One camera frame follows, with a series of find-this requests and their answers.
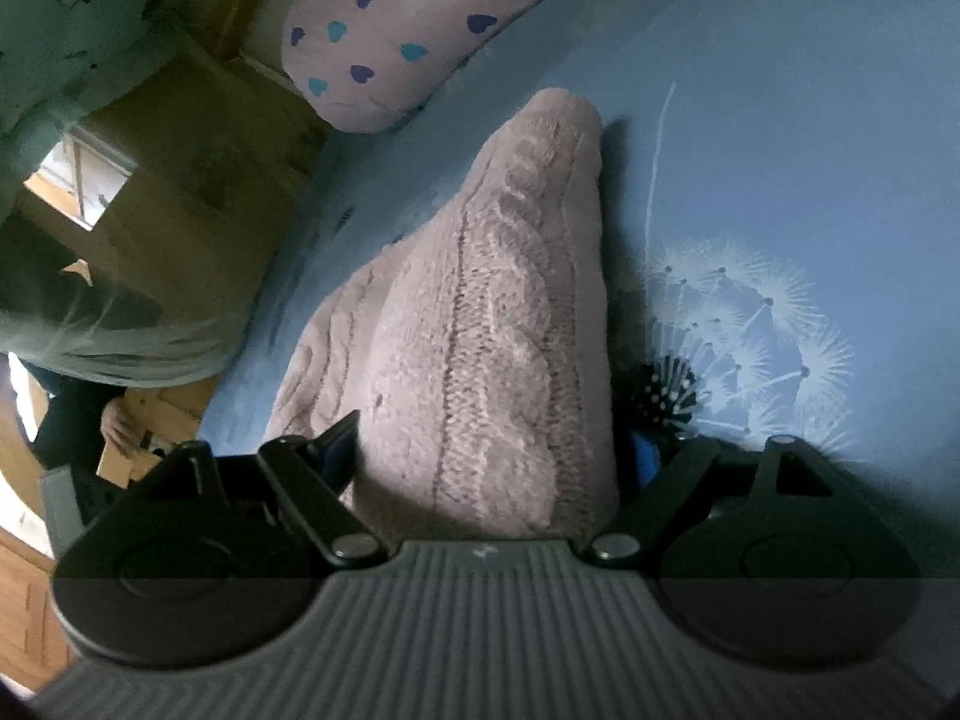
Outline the pink cable-knit sweater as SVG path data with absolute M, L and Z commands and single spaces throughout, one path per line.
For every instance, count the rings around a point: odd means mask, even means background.
M 601 140 L 587 99 L 535 93 L 302 330 L 267 436 L 358 416 L 345 499 L 387 543 L 587 543 L 615 515 Z

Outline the wooden drawer cabinet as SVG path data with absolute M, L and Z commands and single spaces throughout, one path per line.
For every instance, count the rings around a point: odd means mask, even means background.
M 2 530 L 2 674 L 32 692 L 59 676 L 73 660 L 64 628 L 53 611 L 50 571 L 50 557 Z

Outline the pink heart-print rolled quilt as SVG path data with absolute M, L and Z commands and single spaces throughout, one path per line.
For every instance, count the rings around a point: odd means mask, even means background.
M 501 29 L 542 0 L 295 0 L 281 65 L 335 130 L 407 119 Z

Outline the blue dandelion bed sheet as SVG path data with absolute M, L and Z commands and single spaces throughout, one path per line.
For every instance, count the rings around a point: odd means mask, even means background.
M 619 366 L 695 431 L 830 450 L 923 566 L 896 656 L 958 688 L 958 0 L 545 0 L 394 132 L 335 135 L 202 422 L 262 439 L 302 327 L 537 89 L 597 107 Z

